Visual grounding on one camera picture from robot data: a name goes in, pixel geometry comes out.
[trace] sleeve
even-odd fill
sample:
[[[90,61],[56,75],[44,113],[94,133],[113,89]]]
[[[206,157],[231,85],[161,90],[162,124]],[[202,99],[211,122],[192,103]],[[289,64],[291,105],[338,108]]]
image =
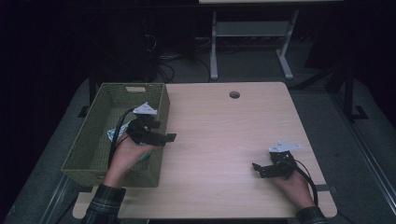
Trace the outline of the sleeve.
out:
[[[119,223],[118,213],[124,196],[125,189],[114,189],[106,185],[99,185],[81,223]]]
[[[296,216],[301,224],[329,224],[320,208],[316,206],[304,208]]]

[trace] black device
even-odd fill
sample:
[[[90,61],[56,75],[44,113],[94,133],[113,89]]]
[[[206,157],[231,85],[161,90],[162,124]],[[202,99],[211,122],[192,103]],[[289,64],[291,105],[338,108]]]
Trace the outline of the black device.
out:
[[[297,166],[294,157],[289,151],[286,152],[270,152],[273,165],[260,166],[252,163],[255,171],[258,171],[262,178],[284,176],[289,179],[294,172],[293,166]]]
[[[273,165],[269,166],[260,166],[259,164],[252,163],[253,169],[258,171],[261,178],[273,178],[273,177],[285,177],[289,179],[294,171],[297,171],[302,175],[308,184],[311,186],[313,195],[314,195],[314,203],[318,205],[318,191],[317,187],[314,184],[311,176],[308,175],[298,167],[296,160],[291,155],[289,151],[284,152],[270,152],[271,161]]]
[[[160,128],[161,122],[155,120],[154,116],[147,114],[136,114],[137,118],[132,120],[126,132],[138,145],[147,144],[164,147],[167,142],[174,142],[175,133],[154,133],[151,129]]]
[[[111,161],[113,159],[114,153],[117,149],[117,141],[119,139],[120,128],[122,123],[125,120],[125,117],[134,111],[134,108],[131,108],[120,117],[119,123],[117,124],[116,131],[113,135],[113,141],[111,142],[111,148],[108,153],[108,167],[110,167]],[[140,144],[148,144],[153,146],[162,146],[164,147],[167,142],[174,142],[176,138],[175,133],[169,133],[167,135],[161,133],[154,133],[151,129],[157,129],[161,126],[161,122],[155,120],[154,116],[147,114],[135,114],[136,119],[132,120],[127,127],[125,132],[128,133],[129,137],[132,140],[140,145]]]

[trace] black cable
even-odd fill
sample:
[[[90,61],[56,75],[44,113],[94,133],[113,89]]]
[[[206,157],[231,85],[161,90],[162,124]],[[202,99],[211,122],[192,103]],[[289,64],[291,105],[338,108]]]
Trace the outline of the black cable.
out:
[[[204,37],[204,44],[199,43],[199,46],[195,46],[195,52],[196,53],[204,53],[204,52],[208,52],[211,49],[212,46],[212,40],[210,37]]]
[[[308,176],[311,178],[311,174],[309,174],[309,171],[308,171],[308,169],[306,169],[306,167],[303,165],[303,163],[302,162],[300,162],[300,161],[297,161],[298,163],[300,163],[304,168],[305,168],[305,170],[306,170],[306,173],[308,174]]]
[[[209,69],[209,66],[207,66],[207,64],[206,63],[204,63],[204,61],[202,61],[201,59],[195,59],[197,62],[200,62],[201,64],[203,64],[204,65],[204,67],[206,68],[206,71],[207,71],[207,73],[209,74],[209,79],[207,80],[207,82],[210,82],[210,78],[211,78],[211,76],[210,76],[210,69]]]
[[[176,61],[176,60],[180,60],[180,59],[188,59],[188,58],[186,56],[183,56],[183,55],[180,54],[180,55],[177,55],[177,56],[172,57],[172,58],[163,59],[162,63],[170,63],[172,61]]]
[[[219,43],[220,43],[220,41],[221,41],[222,39],[223,39],[222,37],[216,38],[216,44],[217,44],[216,49],[219,47]],[[208,53],[208,52],[210,52],[211,50],[212,50],[212,40],[210,40],[210,41],[209,41],[206,45],[204,45],[203,47],[196,49],[195,52],[196,52],[197,54],[202,54],[202,53]]]
[[[113,159],[114,153],[116,152],[117,141],[119,138],[122,123],[124,122],[125,117],[132,111],[134,111],[134,108],[128,109],[119,119],[119,123],[117,124],[116,131],[114,132],[114,135],[113,135],[113,140],[111,141],[110,151],[108,153],[108,162],[107,162],[108,167],[110,167],[111,160]]]
[[[161,67],[159,67],[159,72],[163,77],[163,82],[164,83],[169,83],[171,81],[173,81],[173,78],[175,77],[175,69],[173,67],[171,67],[168,64],[164,64],[164,63],[159,63],[159,65],[165,66],[167,68],[169,68],[172,71],[172,76],[168,77],[168,75],[166,75],[166,73],[161,69]]]
[[[127,137],[129,137],[130,135],[128,134],[128,135],[126,135],[124,138],[122,138],[122,140],[120,140],[119,141],[119,143],[117,144],[117,146],[116,147],[118,147],[120,144],[121,144],[121,142],[123,142]]]
[[[233,43],[232,43],[232,41],[230,41],[231,43],[228,45],[228,46],[225,46],[225,47],[227,47],[226,49],[221,49],[222,47],[224,47],[224,46],[222,46],[221,44],[219,44],[218,45],[218,50],[217,50],[217,52],[219,53],[219,54],[235,54],[235,53],[238,53],[238,52],[242,52],[242,51],[244,51],[244,50],[246,50],[247,48],[248,48],[248,44],[247,43],[244,43],[243,41],[241,41],[241,40],[238,40],[238,42],[241,42],[242,44],[240,44],[240,43],[235,43],[234,42],[234,44],[237,46],[237,49],[235,49],[235,50],[231,50],[232,48],[233,48]]]
[[[297,171],[298,173],[300,173],[300,175],[303,176],[303,178],[305,178],[305,180],[308,182],[308,184],[311,186],[312,189],[312,193],[314,194],[314,203],[316,206],[318,206],[318,191],[317,191],[317,186],[315,185],[314,181],[312,180],[311,177],[309,177],[306,173],[304,173],[304,171],[302,169],[300,169],[300,167],[298,166],[294,166],[290,163],[288,163],[287,161],[284,160],[280,160],[282,162],[284,162],[285,164],[287,164],[289,167],[293,168],[295,171]]]

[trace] wicker basket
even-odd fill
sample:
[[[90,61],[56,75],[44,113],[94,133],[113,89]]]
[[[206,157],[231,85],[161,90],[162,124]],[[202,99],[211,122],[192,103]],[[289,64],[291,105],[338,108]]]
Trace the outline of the wicker basket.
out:
[[[111,145],[106,132],[117,126],[120,116],[126,110],[145,102],[158,110],[156,120],[161,122],[161,127],[152,131],[165,133],[170,102],[164,84],[102,84],[66,157],[62,172],[82,186],[97,186],[103,183]],[[125,122],[134,118],[135,115],[130,113]],[[160,147],[133,167],[125,177],[123,186],[158,187],[162,160],[163,148]]]

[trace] wooden table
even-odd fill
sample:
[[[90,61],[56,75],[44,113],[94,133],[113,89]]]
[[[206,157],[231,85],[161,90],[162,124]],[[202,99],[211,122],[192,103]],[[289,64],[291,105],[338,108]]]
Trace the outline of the wooden table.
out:
[[[277,218],[295,208],[251,163],[270,165],[276,141],[298,143],[292,151],[317,185],[326,184],[286,86],[268,83],[168,84],[168,133],[160,186],[128,188],[121,218]],[[231,91],[240,97],[233,99]],[[93,197],[80,193],[73,210],[82,218]],[[329,191],[318,193],[326,217],[336,215]]]

